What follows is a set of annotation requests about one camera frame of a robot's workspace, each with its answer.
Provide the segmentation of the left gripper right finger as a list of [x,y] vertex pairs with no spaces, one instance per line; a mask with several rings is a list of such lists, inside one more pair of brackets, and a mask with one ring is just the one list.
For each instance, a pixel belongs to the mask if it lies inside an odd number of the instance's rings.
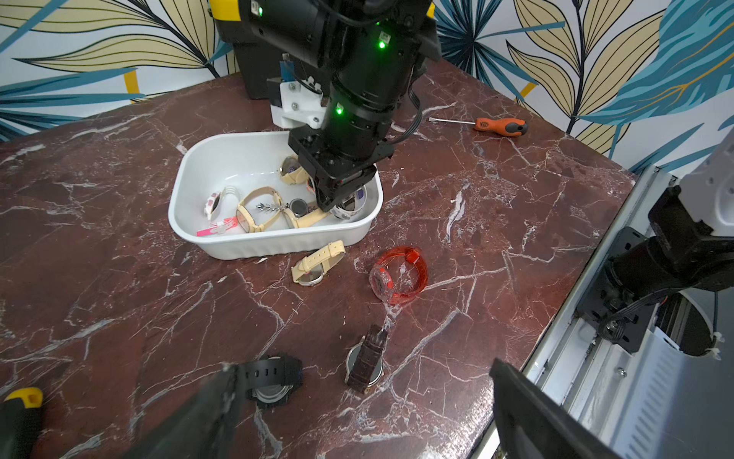
[[496,359],[494,421],[508,458],[616,458],[560,405],[512,365]]

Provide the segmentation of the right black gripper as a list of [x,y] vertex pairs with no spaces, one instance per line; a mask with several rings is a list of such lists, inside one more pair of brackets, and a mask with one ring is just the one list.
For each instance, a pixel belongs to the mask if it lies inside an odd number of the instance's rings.
[[317,204],[325,212],[367,185],[377,173],[377,163],[395,153],[376,129],[351,122],[344,126],[333,122],[324,129],[294,128],[289,147],[311,177]]

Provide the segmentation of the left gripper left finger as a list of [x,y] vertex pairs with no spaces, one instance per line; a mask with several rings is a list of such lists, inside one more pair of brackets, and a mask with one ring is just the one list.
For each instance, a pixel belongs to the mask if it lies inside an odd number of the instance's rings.
[[245,398],[239,365],[221,371],[125,458],[227,458]]

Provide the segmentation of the white fitness band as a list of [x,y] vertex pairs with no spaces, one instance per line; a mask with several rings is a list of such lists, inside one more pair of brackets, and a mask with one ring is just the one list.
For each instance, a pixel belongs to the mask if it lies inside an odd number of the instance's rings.
[[361,187],[351,194],[341,204],[334,206],[330,213],[339,220],[350,221],[355,219],[367,203],[367,189]]

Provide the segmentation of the silver pendant with chain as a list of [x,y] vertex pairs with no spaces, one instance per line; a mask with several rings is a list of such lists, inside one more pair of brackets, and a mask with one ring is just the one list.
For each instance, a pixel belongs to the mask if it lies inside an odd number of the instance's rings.
[[259,203],[255,206],[256,210],[259,210],[260,212],[267,212],[267,213],[279,213],[284,210],[283,205],[279,204],[273,204],[273,203]]

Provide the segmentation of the black strap watch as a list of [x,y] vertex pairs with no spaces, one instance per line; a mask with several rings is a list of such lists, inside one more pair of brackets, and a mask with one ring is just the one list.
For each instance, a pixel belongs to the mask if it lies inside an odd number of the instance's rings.
[[284,353],[263,357],[240,365],[238,381],[247,399],[255,401],[260,409],[273,409],[288,403],[302,386],[303,363]]

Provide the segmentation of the red translucent watch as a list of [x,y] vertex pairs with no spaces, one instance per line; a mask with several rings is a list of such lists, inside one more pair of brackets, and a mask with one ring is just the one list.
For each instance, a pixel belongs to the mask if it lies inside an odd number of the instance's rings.
[[411,302],[426,288],[428,280],[428,265],[422,252],[410,246],[388,250],[369,273],[373,294],[390,306]]

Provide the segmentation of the pink white watch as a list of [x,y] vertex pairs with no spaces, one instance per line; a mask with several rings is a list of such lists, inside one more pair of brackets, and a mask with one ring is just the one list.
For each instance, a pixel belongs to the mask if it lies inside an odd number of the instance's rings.
[[227,197],[235,198],[236,203],[239,203],[241,199],[239,190],[233,186],[226,186],[221,191],[212,193],[212,195],[206,199],[204,214],[206,216],[206,220],[208,220],[208,226],[205,229],[197,231],[196,235],[198,237],[223,234],[238,226],[238,221],[235,216],[218,220],[218,217],[223,212],[224,203]]

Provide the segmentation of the brown leather gold watch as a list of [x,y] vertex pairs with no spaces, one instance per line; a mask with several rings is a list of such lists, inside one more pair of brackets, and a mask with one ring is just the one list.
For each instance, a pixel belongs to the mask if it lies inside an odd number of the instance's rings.
[[347,386],[364,394],[380,380],[387,338],[388,332],[385,329],[376,324],[370,326],[362,341],[347,356]]

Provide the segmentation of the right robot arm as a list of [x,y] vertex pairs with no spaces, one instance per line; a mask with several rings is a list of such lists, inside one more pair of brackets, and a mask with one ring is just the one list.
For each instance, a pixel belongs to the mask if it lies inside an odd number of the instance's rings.
[[241,1],[252,32],[330,75],[319,128],[294,128],[290,148],[332,210],[372,180],[379,161],[422,123],[413,90],[428,59],[441,57],[430,2]]

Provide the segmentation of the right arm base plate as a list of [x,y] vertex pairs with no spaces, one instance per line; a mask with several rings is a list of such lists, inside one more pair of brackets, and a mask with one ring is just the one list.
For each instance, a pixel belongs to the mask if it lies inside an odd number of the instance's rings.
[[681,187],[669,187],[650,210],[653,236],[631,227],[617,234],[575,310],[600,338],[630,354],[640,349],[663,299],[688,288],[719,292],[733,285],[733,238],[696,223],[681,194]]

